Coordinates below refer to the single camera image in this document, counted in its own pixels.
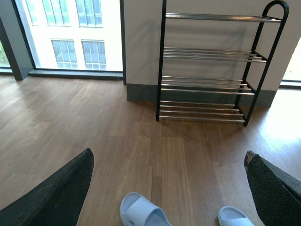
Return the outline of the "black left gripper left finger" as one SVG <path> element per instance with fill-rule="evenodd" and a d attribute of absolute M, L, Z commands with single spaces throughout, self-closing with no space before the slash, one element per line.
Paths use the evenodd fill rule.
<path fill-rule="evenodd" d="M 90 187 L 94 156 L 87 148 L 0 211 L 2 226 L 75 226 Z"/>

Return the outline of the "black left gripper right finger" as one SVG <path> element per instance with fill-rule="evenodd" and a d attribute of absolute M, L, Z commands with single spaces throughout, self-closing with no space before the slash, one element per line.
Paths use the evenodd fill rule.
<path fill-rule="evenodd" d="M 257 214 L 266 226 L 301 224 L 301 182 L 253 151 L 244 159 Z"/>

